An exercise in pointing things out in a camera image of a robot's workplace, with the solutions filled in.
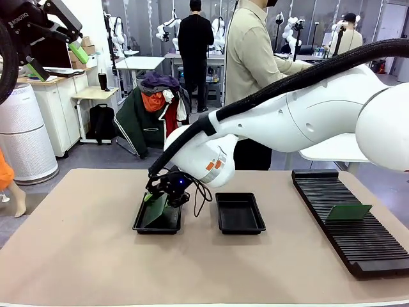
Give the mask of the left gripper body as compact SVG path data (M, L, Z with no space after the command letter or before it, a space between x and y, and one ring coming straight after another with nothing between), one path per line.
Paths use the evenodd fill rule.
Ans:
M11 43L16 30L23 31L24 43L37 43L45 40L44 35L28 24L45 25L43 6L38 1L1 0L1 43Z

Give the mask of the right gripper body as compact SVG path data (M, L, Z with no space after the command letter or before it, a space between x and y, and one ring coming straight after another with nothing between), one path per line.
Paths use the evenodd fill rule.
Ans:
M160 176L160 189L170 196L179 197L192 184L189 175L182 171L170 171Z

